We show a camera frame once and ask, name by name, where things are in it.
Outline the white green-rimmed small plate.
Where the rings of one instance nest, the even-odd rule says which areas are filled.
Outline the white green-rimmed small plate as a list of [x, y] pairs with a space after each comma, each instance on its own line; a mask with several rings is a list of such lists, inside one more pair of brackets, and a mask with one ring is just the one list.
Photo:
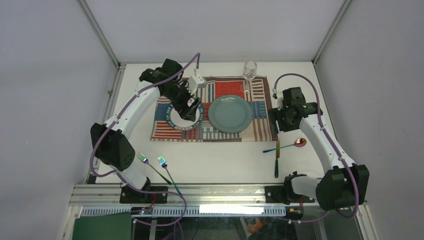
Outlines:
[[184, 120], [180, 118], [180, 115], [177, 113], [175, 108], [169, 104], [165, 112], [165, 121], [173, 129], [179, 131], [190, 131], [201, 125], [205, 118], [205, 108], [202, 103], [200, 103], [194, 114], [194, 121]]

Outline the iridescent spoon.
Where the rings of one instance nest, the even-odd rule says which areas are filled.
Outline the iridescent spoon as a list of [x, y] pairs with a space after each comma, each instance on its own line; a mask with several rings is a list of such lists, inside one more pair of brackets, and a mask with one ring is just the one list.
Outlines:
[[283, 146], [277, 146], [277, 147], [271, 148], [271, 149], [266, 149], [266, 150], [263, 150], [262, 153], [268, 153], [268, 152], [272, 152], [272, 151], [276, 151], [276, 150], [280, 150], [280, 149], [288, 148], [288, 147], [301, 148], [301, 147], [304, 147], [306, 144], [307, 144], [307, 140], [305, 138], [298, 138], [292, 144], [283, 145]]

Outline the brown striped placemat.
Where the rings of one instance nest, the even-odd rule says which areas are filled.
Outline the brown striped placemat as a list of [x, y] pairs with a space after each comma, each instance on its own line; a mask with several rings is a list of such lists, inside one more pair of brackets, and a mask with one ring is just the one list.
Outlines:
[[[152, 141], [167, 142], [270, 142], [278, 136], [272, 132], [268, 110], [272, 108], [270, 88], [265, 76], [257, 76], [250, 81], [247, 93], [243, 90], [243, 77], [207, 77], [206, 87], [196, 91], [194, 96], [199, 98], [204, 107], [204, 120], [200, 126], [181, 131], [171, 128], [166, 122], [166, 110], [170, 100], [160, 97], [156, 102], [153, 120]], [[210, 104], [218, 97], [236, 95], [245, 99], [253, 110], [250, 125], [240, 133], [225, 133], [212, 126], [208, 119]]]

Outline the large teal plate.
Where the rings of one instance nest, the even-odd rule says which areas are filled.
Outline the large teal plate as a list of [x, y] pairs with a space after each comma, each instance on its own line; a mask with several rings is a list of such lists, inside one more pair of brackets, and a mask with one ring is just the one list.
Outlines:
[[241, 133], [253, 120], [253, 109], [242, 97], [229, 94], [216, 98], [207, 111], [211, 125], [223, 133]]

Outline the clear wine glass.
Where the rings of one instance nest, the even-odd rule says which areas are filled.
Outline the clear wine glass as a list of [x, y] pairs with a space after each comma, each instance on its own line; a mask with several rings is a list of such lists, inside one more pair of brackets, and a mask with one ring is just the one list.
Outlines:
[[257, 75], [257, 63], [255, 61], [249, 60], [244, 63], [243, 66], [243, 91], [247, 93], [250, 90], [250, 81], [253, 80]]

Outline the gold knife dark handle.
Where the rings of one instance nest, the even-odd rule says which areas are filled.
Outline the gold knife dark handle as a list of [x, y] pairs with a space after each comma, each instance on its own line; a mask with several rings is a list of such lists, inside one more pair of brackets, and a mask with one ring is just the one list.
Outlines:
[[275, 162], [274, 162], [274, 177], [277, 179], [279, 177], [279, 158], [280, 158], [280, 140], [278, 139], [276, 142], [276, 150], [275, 150]]

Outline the iridescent fork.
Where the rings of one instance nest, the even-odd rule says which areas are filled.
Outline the iridescent fork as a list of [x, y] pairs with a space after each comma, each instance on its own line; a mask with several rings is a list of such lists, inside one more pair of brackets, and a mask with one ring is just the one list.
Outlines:
[[167, 172], [167, 174], [170, 178], [170, 181], [171, 181], [172, 185], [174, 186], [175, 190], [177, 191], [177, 193], [182, 196], [183, 194], [181, 193], [181, 191], [180, 191], [179, 187], [177, 186], [177, 184], [175, 183], [170, 171], [168, 170], [168, 163], [167, 163], [166, 159], [163, 156], [159, 156], [157, 158], [157, 160], [160, 163], [161, 167], [166, 170], [166, 172]]
[[142, 161], [144, 164], [150, 166], [168, 185], [172, 185], [171, 181], [168, 180], [164, 175], [162, 175], [152, 164], [150, 164], [149, 159], [142, 153], [137, 154], [137, 158]]

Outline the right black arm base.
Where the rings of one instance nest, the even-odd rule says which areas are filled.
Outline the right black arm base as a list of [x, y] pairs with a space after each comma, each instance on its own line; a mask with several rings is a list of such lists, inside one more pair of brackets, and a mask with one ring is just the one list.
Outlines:
[[300, 204], [300, 203], [315, 203], [313, 198], [305, 195], [299, 195], [289, 192], [284, 185], [267, 185], [264, 187], [265, 202], [267, 204]]

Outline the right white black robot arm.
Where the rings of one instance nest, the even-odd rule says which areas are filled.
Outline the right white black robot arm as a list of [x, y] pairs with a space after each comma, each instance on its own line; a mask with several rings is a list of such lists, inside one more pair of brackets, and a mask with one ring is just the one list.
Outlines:
[[273, 89], [272, 93], [277, 107], [268, 112], [274, 130], [284, 133], [300, 130], [315, 150], [324, 171], [321, 179], [296, 172], [285, 177], [282, 202], [289, 204], [309, 197], [325, 211], [362, 205], [370, 172], [364, 164], [356, 164], [327, 129], [320, 101], [307, 102], [300, 87], [280, 93]]

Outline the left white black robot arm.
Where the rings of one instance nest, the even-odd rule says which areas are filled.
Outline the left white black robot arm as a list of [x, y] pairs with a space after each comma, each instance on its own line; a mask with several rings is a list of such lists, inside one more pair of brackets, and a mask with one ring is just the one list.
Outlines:
[[94, 123], [90, 128], [91, 173], [97, 178], [115, 173], [131, 189], [131, 197], [138, 203], [149, 200], [150, 180], [135, 163], [136, 152], [129, 138], [146, 111], [160, 97], [170, 100], [182, 120], [196, 120], [201, 100], [194, 94], [206, 85], [206, 80], [199, 66], [194, 69], [193, 76], [183, 79], [186, 68], [168, 58], [160, 67], [147, 68], [118, 113], [104, 123]]

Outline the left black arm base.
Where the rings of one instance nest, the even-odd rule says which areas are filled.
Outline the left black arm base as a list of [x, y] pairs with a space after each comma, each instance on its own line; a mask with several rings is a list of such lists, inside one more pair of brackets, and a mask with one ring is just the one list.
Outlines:
[[165, 185], [151, 185], [147, 191], [152, 193], [141, 193], [131, 189], [125, 185], [121, 187], [121, 193], [119, 198], [120, 204], [151, 204], [153, 201], [156, 204], [166, 204], [168, 201], [168, 194], [162, 194], [158, 192], [167, 192], [168, 187]]

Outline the orange object below table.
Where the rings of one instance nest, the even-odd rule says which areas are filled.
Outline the orange object below table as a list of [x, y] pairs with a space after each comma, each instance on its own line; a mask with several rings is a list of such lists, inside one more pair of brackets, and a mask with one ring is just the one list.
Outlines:
[[268, 221], [266, 219], [262, 219], [258, 217], [250, 218], [247, 221], [247, 231], [253, 235], [257, 233], [260, 229], [265, 227], [267, 224], [268, 224]]

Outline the green board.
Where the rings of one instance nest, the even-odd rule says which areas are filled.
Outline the green board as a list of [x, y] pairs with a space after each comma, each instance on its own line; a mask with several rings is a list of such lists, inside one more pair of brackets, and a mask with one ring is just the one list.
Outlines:
[[75, 220], [73, 240], [131, 240], [130, 212], [81, 217]]

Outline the aluminium front rail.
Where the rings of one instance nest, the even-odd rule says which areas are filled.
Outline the aluminium front rail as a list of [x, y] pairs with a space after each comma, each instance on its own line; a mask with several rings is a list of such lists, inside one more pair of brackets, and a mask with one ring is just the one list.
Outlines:
[[129, 196], [120, 184], [77, 184], [73, 188], [70, 206], [199, 206], [203, 204], [236, 204], [255, 206], [261, 204], [282, 205], [278, 193], [280, 184], [181, 184], [183, 199], [168, 186], [167, 193], [156, 193], [147, 200]]

